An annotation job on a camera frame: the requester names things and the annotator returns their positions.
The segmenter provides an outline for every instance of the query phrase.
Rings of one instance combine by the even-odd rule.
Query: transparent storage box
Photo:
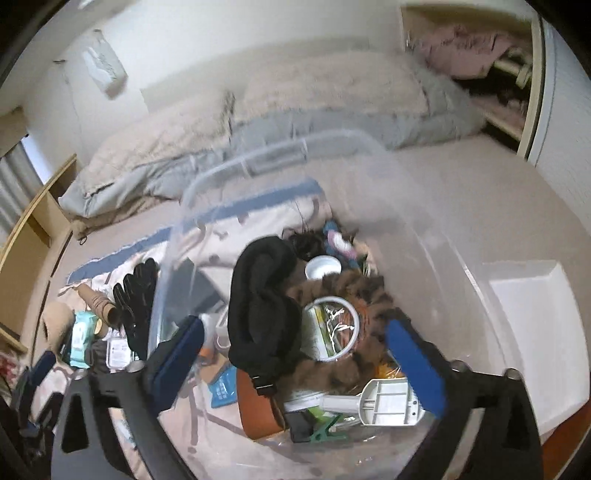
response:
[[[332,157],[330,146],[336,142],[350,155]],[[208,284],[215,288],[209,304],[223,308],[228,303],[233,265],[252,240],[281,236],[286,228],[307,223],[322,227],[330,215],[344,228],[359,230],[356,239],[371,252],[386,290],[414,329],[447,360],[496,375],[509,367],[522,370],[507,318],[488,283],[479,280],[482,266],[474,257],[471,265],[462,259],[423,208],[426,194],[391,153],[356,131],[264,146],[203,173],[183,197],[183,219],[173,228],[161,265],[149,350],[174,334],[176,322],[194,313],[179,299],[184,291]],[[187,259],[193,267],[179,284]],[[408,428],[349,427],[344,441],[296,444],[281,433],[253,442],[241,432],[237,404],[211,408],[211,393],[199,380],[197,365],[187,385],[161,422],[199,478],[386,478],[386,473],[393,478],[434,422],[427,413]],[[168,423],[175,410],[186,412],[183,421]],[[478,413],[473,414],[450,478],[461,471],[479,422]]]

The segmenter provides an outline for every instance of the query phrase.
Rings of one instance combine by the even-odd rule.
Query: closet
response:
[[[434,70],[446,70],[443,73],[470,92],[485,116],[484,131],[527,158],[544,85],[544,40],[539,17],[524,18],[488,8],[438,2],[403,5],[401,18],[405,49],[426,58]],[[445,50],[442,55],[437,50],[439,45],[447,48],[451,39],[466,48],[451,53]],[[490,46],[504,50],[504,45],[511,46],[489,64],[490,69],[486,66],[473,74],[482,62],[482,57],[473,54],[481,43],[484,49]]]

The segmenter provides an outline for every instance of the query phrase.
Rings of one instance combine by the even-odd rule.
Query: gray curtain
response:
[[[0,158],[0,245],[43,184],[19,142]]]

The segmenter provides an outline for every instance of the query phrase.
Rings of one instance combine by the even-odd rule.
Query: blue packet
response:
[[[95,326],[98,317],[92,312],[76,312],[76,321],[72,329],[72,349],[70,350],[70,366],[88,368],[84,361],[84,353],[95,337]]]
[[[238,401],[236,393],[236,367],[230,365],[220,377],[209,386],[212,393],[212,408],[225,407]]]

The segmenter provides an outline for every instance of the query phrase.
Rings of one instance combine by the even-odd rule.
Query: green clip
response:
[[[318,427],[310,437],[310,443],[323,443],[332,442],[334,440],[346,440],[348,437],[345,434],[335,434],[329,432],[330,428],[333,427],[335,423],[337,423],[340,420],[341,417],[341,414],[335,415],[332,419]]]

